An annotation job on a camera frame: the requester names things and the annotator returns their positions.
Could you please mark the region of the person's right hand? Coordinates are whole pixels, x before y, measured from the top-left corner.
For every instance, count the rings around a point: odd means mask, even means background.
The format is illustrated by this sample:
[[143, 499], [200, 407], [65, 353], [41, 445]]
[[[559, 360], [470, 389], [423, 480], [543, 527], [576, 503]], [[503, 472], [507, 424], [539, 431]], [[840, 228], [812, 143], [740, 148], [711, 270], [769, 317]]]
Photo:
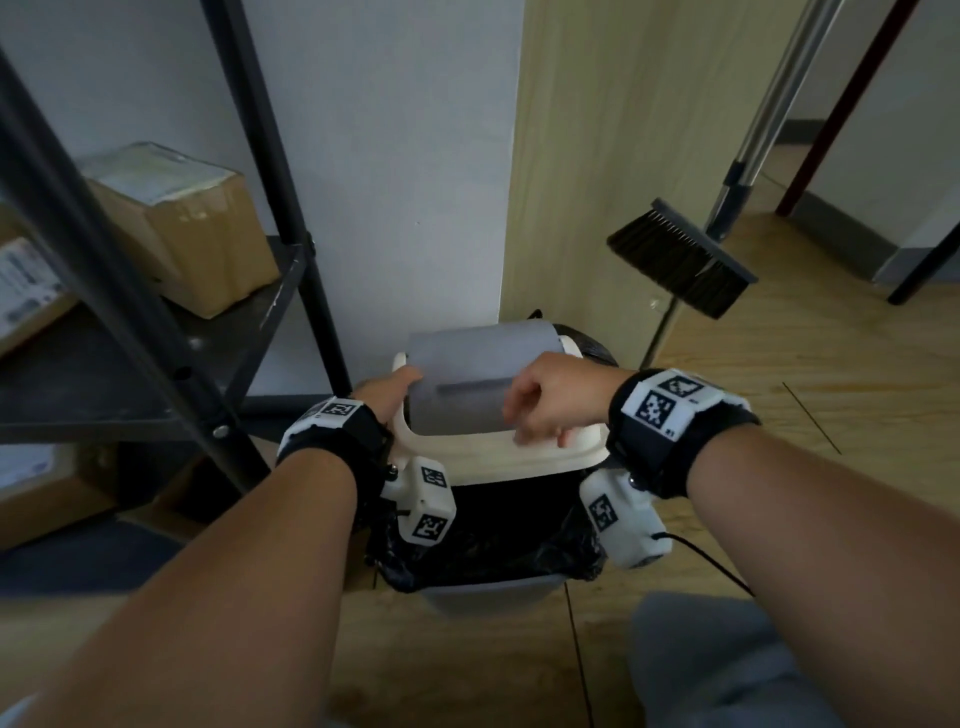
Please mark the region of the person's right hand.
[[606, 424], [611, 401], [618, 389], [634, 374], [570, 354], [546, 352], [521, 373], [538, 373], [542, 378], [543, 425], [509, 425], [518, 446], [553, 441], [567, 448], [579, 431]]

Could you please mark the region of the person's left hand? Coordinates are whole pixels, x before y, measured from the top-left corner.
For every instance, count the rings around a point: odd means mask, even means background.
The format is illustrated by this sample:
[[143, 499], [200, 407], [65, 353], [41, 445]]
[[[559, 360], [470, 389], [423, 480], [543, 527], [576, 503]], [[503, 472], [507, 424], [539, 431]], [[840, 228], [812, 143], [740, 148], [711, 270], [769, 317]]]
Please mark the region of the person's left hand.
[[378, 422], [388, 425], [402, 409], [408, 391], [399, 391], [387, 383], [390, 373], [362, 382], [349, 398], [363, 403], [374, 414]]

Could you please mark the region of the white bin lid frame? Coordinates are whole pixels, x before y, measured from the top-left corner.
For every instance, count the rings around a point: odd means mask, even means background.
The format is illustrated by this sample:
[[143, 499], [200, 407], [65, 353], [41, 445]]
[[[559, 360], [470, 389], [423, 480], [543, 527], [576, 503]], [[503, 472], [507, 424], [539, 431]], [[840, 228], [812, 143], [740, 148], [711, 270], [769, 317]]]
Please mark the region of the white bin lid frame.
[[[573, 330], [547, 322], [559, 335], [563, 353], [582, 358], [584, 353], [572, 337]], [[407, 364], [406, 345], [407, 343], [395, 356], [394, 369]], [[608, 457], [605, 444], [608, 431], [605, 425], [592, 425], [581, 429], [568, 447], [558, 447], [553, 441], [517, 445], [514, 442], [514, 431], [509, 425], [507, 431], [486, 434], [425, 436], [414, 433], [408, 424], [408, 404], [407, 395], [406, 403], [392, 420], [391, 427], [396, 443], [394, 451], [408, 457], [418, 455], [438, 461], [445, 467], [453, 486], [552, 477], [592, 469]]]

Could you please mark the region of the person's left forearm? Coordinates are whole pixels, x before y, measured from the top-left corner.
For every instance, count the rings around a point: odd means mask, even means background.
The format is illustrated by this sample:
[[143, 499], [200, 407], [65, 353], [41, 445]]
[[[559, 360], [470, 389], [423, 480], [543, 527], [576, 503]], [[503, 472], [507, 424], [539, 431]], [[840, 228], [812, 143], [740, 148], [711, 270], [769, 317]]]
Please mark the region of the person's left forearm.
[[133, 594], [13, 728], [327, 728], [354, 476], [287, 457]]

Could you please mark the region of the person's right forearm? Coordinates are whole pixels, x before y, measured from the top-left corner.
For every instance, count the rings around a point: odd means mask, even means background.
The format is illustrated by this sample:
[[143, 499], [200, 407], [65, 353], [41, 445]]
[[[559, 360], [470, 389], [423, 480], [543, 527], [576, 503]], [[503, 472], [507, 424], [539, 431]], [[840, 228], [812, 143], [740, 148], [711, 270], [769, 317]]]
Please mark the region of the person's right forearm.
[[740, 425], [693, 509], [849, 726], [960, 728], [960, 517]]

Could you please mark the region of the grey swing flap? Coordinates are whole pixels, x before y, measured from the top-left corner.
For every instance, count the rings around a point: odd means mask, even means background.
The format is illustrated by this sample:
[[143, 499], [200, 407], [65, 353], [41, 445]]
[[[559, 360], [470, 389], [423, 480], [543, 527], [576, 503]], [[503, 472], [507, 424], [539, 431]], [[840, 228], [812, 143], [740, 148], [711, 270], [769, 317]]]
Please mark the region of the grey swing flap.
[[412, 334], [406, 362], [422, 377], [408, 394], [408, 425], [424, 436], [508, 431], [502, 409], [513, 379], [541, 354], [563, 352], [542, 319]]

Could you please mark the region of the black trash bag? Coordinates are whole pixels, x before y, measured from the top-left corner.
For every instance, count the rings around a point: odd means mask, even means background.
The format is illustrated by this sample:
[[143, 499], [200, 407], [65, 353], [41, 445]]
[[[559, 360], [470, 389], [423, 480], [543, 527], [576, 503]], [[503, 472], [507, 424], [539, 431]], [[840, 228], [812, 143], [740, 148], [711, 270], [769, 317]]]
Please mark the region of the black trash bag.
[[[605, 346], [570, 326], [583, 359], [617, 367]], [[410, 458], [395, 452], [403, 467]], [[593, 580], [606, 562], [581, 502], [581, 482], [599, 466], [541, 476], [453, 486], [457, 515], [443, 540], [424, 547], [402, 540], [396, 506], [385, 499], [378, 513], [366, 506], [366, 564], [392, 589], [405, 594], [431, 587], [563, 575]]]

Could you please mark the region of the thin metal pole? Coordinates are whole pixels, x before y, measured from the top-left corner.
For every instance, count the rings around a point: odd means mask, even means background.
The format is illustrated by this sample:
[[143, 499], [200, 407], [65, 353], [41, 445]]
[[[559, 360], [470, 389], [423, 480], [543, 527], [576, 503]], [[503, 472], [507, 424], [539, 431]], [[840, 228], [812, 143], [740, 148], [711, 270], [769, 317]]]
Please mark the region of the thin metal pole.
[[683, 303], [678, 297], [673, 296], [670, 298], [665, 313], [663, 314], [654, 332], [654, 336], [651, 339], [650, 345], [648, 346], [641, 361], [641, 369], [649, 369], [655, 365], [657, 357], [660, 355], [663, 347], [665, 346], [666, 340], [671, 334], [676, 322], [676, 318], [681, 312], [682, 308]]

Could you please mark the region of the grey trash bin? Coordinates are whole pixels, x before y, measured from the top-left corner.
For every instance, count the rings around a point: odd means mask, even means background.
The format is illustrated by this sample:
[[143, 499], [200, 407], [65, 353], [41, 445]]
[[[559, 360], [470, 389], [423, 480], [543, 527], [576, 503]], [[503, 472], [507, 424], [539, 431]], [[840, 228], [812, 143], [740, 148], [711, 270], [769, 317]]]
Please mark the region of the grey trash bin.
[[568, 581], [562, 574], [483, 584], [424, 588], [418, 594], [446, 618], [493, 617], [511, 614], [544, 601]]

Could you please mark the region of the cardboard box with white label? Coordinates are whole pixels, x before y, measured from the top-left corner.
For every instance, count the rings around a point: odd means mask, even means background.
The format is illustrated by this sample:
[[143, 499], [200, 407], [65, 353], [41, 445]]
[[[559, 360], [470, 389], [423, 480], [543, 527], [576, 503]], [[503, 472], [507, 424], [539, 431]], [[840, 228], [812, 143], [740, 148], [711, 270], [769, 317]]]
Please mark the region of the cardboard box with white label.
[[199, 318], [282, 277], [241, 173], [149, 141], [77, 166], [157, 293]]

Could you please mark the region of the light wooden panel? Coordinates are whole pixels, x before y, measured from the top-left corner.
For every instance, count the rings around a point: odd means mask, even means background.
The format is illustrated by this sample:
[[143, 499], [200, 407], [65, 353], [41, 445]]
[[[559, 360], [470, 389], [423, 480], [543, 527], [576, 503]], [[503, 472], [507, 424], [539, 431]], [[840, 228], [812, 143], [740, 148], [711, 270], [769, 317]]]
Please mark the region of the light wooden panel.
[[501, 321], [540, 310], [640, 366], [669, 296], [609, 235], [702, 225], [808, 0], [526, 0]]

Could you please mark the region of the black metal shelf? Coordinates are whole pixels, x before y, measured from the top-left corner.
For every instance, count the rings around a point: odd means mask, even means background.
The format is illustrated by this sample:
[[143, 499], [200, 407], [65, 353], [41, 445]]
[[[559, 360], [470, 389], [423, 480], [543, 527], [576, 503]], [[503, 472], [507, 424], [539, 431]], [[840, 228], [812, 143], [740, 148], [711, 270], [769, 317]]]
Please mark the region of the black metal shelf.
[[83, 302], [0, 362], [0, 445], [192, 441], [246, 493], [269, 468], [238, 412], [295, 294], [334, 393], [353, 385], [245, 7], [200, 4], [277, 228], [281, 279], [219, 322], [176, 317], [0, 50], [0, 193]]

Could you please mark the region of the person's grey trouser leg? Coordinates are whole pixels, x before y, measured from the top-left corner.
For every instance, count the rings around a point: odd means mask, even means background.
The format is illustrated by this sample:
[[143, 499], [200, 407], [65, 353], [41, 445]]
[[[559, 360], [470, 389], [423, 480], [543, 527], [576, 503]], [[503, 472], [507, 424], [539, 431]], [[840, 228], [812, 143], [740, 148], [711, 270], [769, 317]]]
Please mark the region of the person's grey trouser leg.
[[753, 601], [649, 593], [629, 645], [646, 728], [846, 728]]

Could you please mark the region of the flat cardboard box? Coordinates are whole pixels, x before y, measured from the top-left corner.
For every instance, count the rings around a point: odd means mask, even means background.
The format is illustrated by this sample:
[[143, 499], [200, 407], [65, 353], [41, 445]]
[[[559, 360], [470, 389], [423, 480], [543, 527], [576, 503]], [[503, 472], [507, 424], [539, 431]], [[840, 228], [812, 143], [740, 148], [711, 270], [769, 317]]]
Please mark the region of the flat cardboard box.
[[0, 444], [0, 552], [116, 504], [115, 443]]

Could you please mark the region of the black furniture leg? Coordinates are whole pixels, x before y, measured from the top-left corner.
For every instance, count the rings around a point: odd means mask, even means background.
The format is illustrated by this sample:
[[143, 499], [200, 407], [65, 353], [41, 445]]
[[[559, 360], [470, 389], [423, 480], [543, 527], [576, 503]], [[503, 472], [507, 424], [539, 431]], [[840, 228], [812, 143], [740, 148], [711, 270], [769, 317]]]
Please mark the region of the black furniture leg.
[[906, 304], [922, 290], [954, 257], [960, 252], [960, 221], [947, 233], [942, 241], [910, 271], [904, 280], [896, 286], [886, 298], [886, 302], [895, 307]]

